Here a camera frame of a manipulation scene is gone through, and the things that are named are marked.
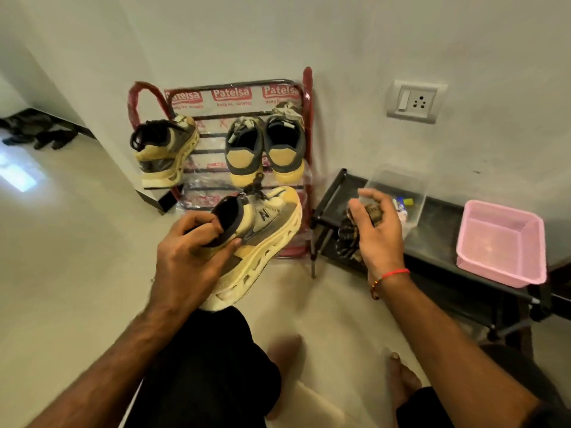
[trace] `red thread bracelet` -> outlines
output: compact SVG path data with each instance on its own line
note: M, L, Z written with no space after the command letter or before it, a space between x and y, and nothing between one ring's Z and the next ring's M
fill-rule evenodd
M375 294L375 288L377 287L377 284L379 282L381 282L383 279L388 278L391 275L396 275L397 273L408 273L408 274L410 274L410 270L408 270L408 269L396 269L396 270L393 270L392 272L385 273L384 275L382 275L381 278L377 279L375 282L373 282L373 285L371 285L371 297L375 300L379 300L379 296Z

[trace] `brown patterned cloth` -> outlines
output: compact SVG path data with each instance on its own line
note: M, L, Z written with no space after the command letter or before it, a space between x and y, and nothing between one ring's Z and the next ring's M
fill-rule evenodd
M365 210L369 214L373 226L377 226L382 221L382 210L376 202L365 204ZM363 258L359 251L359 229L349 208L345 211L345 217L341 221L338 235L339 238L335 242L335 249L339 257L342 259L354 259L362 263Z

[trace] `transparent box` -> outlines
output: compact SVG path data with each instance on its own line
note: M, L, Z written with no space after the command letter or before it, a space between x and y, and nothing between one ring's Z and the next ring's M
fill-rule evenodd
M427 174L397 168L395 166L382 165L375 172L374 176L369 179L365 187L377 189L378 191L389 194L394 199L406 200L403 201L404 203L412 203L412 205L404 204L404 208L407 212L406 222L403 222L403 219L401 219L404 240L410 230L416 228L418 221L420 221L420 215L423 212L424 203L426 201L428 185ZM359 200L364 204L373 201L364 197L359 197Z

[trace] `pink plastic basket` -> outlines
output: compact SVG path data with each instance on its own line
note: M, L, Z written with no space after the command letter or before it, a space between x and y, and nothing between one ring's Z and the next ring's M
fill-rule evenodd
M468 201L456 253L459 268L510 287L547 279L543 219L530 212Z

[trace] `beige floor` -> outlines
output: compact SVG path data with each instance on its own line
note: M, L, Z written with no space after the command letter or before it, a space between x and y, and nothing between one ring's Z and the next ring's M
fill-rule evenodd
M0 425L21 427L109 346L143 308L156 244L175 219L144 204L101 146L0 144ZM306 348L274 426L390 426L384 358L417 360L362 277L273 260L239 302L254 339L298 331ZM571 396L571 323L534 327L539 364Z

